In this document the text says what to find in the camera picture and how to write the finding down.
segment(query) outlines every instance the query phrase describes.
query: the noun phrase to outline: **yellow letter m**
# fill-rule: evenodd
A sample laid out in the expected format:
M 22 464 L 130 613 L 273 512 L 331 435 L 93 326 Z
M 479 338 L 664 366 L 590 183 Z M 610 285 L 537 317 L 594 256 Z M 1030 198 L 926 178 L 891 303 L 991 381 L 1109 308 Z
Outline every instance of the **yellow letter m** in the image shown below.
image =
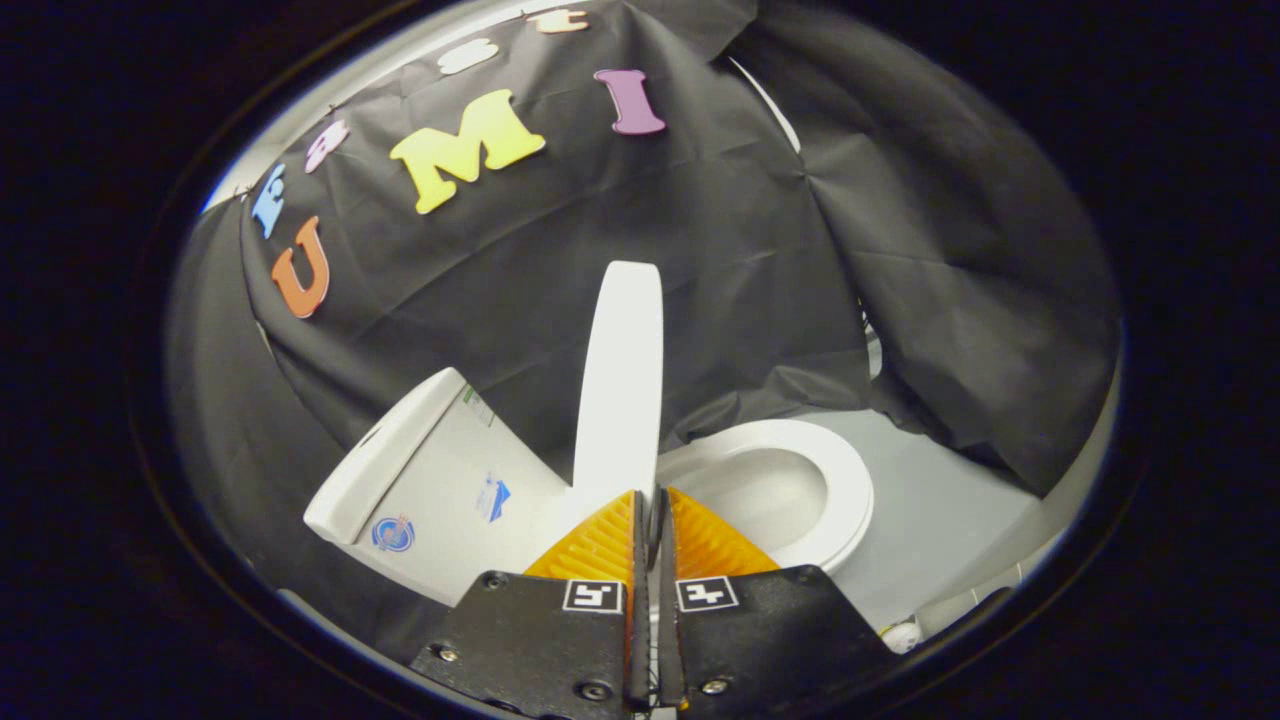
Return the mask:
M 547 145 L 543 136 L 525 129 L 509 101 L 509 90 L 481 95 L 462 110 L 458 135 L 422 128 L 392 147 L 392 160 L 404 161 L 417 187 L 419 213 L 435 210 L 458 191 L 458 184 L 443 179 L 439 170 L 466 182 L 480 177 L 480 145 L 485 149 L 484 165 L 490 170 L 506 168 Z

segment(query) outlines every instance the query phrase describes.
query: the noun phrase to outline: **sticker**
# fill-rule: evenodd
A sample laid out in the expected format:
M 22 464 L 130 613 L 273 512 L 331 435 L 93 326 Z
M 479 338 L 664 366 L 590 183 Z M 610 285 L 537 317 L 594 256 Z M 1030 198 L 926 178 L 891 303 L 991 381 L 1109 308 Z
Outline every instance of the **sticker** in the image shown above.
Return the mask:
M 284 164 L 279 164 L 266 178 L 266 187 L 257 196 L 253 204 L 252 215 L 262 223 L 262 238 L 271 237 L 275 229 L 275 220 L 280 217 L 280 208 L 284 206 Z
M 497 45 L 489 42 L 488 37 L 477 37 L 440 55 L 440 59 L 435 64 L 440 67 L 442 73 L 452 76 L 472 65 L 477 65 L 497 54 Z
M 493 479 L 493 475 L 486 475 L 484 489 L 476 497 L 476 511 L 480 512 L 481 518 L 493 523 L 498 518 L 502 518 L 502 505 L 509 498 L 511 491 L 507 489 L 507 483 Z
M 728 584 L 728 578 L 699 578 L 696 580 L 677 580 L 676 589 L 680 591 L 680 611 L 700 612 L 703 610 L 722 610 L 736 607 L 737 597 L 733 596 L 733 587 Z
M 307 149 L 307 164 L 302 169 L 310 173 L 311 170 L 319 168 L 320 163 L 323 163 L 324 159 L 334 151 L 334 149 L 342 145 L 343 140 L 347 140 L 348 135 L 351 135 L 351 131 L 347 128 L 347 120 L 338 120 L 325 128 L 325 131 L 320 133 L 320 137 L 315 138 L 315 142 L 312 142 L 311 147 Z
M 404 552 L 413 546 L 413 523 L 403 515 L 374 523 L 374 546 L 383 551 Z
M 485 427 L 493 427 L 493 410 L 485 405 L 484 400 L 480 400 L 480 393 L 476 392 L 476 388 L 467 386 L 467 392 L 462 396 L 462 404 L 470 407 L 471 411 L 476 414 L 476 418 L 480 418 L 480 421 L 484 423 Z
M 564 588 L 564 610 L 575 612 L 622 614 L 622 583 L 618 580 L 570 580 Z
M 618 135 L 649 135 L 667 127 L 653 114 L 649 106 L 649 97 L 644 94 L 645 74 L 640 70 L 600 70 L 595 73 L 595 79 L 603 82 L 613 96 L 613 108 L 618 111 L 618 120 L 613 123 L 613 132 Z
M 417 188 L 419 214 L 443 205 L 458 191 L 440 170 L 466 181 L 480 177 L 480 145 L 484 167 L 498 170 L 547 146 L 547 138 L 529 132 L 511 109 L 511 91 L 495 90 L 476 97 L 462 110 L 458 135 L 433 128 L 415 131 L 392 147 L 390 159 L 403 160 Z
M 293 269 L 292 247 L 285 249 L 275 259 L 275 265 L 271 268 L 271 279 L 280 288 L 284 304 L 297 318 L 310 318 L 316 307 L 324 302 L 325 295 L 329 293 L 329 260 L 324 256 L 320 233 L 316 232 L 319 223 L 320 218 L 317 217 L 302 223 L 297 238 L 302 254 L 306 255 L 307 263 L 311 265 L 311 287 L 303 290 L 302 282 L 298 281 L 298 273 Z
M 591 27 L 590 23 L 586 22 L 573 22 L 573 18 L 581 18 L 584 15 L 586 15 L 586 10 L 568 10 L 566 8 L 561 8 L 558 10 L 534 15 L 525 22 L 538 23 L 538 32 L 554 35 L 557 32 L 577 32 Z

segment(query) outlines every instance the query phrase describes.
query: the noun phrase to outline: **white toilet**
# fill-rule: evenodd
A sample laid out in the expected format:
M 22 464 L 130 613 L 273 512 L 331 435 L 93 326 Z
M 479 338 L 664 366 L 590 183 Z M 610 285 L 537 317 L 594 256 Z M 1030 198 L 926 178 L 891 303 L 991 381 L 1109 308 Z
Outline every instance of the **white toilet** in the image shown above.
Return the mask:
M 737 529 L 782 568 L 832 574 L 872 519 L 867 466 L 842 437 L 800 420 L 758 420 L 658 456 L 675 487 Z
M 760 420 L 658 456 L 662 286 L 612 263 L 588 346 L 567 484 L 454 369 L 396 404 L 338 464 L 303 521 L 369 568 L 454 606 L 486 570 L 524 573 L 584 519 L 635 491 L 676 487 L 780 566 L 828 574 L 872 514 L 858 452 L 833 432 Z M 649 538 L 657 514 L 649 515 Z

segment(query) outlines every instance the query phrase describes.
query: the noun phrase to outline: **black fabric backdrop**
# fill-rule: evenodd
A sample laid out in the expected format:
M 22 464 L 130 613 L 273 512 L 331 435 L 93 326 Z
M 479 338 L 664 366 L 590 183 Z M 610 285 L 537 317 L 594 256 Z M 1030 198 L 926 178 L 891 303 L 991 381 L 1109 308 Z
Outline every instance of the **black fabric backdrop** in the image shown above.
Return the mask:
M 494 59 L 442 76 L 428 55 L 305 133 L 280 158 L 269 240 L 250 215 L 261 182 L 200 219 L 174 283 L 174 423 L 211 518 L 265 582 L 407 661 L 443 609 L 314 536 L 303 509 L 381 413 L 448 365 L 535 451 L 571 443 L 614 259 L 662 272 L 663 450 L 804 405 L 876 407 L 1032 492 L 1053 486 L 1120 338 L 1065 183 L 1007 118 L 883 35 L 790 3 L 716 5 L 586 3 L 585 32 L 485 29 Z M 777 102 L 799 154 L 727 58 Z M 607 68 L 645 72 L 666 131 L 611 129 L 591 78 Z M 454 132 L 499 88 L 547 147 L 419 215 L 390 147 Z M 305 174 L 339 118 L 351 136 Z M 298 319 L 270 269 L 312 215 L 330 290 Z M 859 299 L 884 347 L 876 382 Z

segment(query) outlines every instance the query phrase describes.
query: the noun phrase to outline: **pink letter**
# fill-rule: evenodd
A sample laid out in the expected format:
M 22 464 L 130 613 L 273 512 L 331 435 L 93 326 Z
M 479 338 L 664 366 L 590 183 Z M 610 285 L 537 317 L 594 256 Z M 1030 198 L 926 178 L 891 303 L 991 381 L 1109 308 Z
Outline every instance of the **pink letter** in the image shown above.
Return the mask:
M 593 76 L 609 88 L 613 106 L 618 110 L 618 122 L 613 132 L 620 135 L 648 135 L 667 127 L 649 106 L 644 94 L 644 73 L 640 70 L 600 70 Z

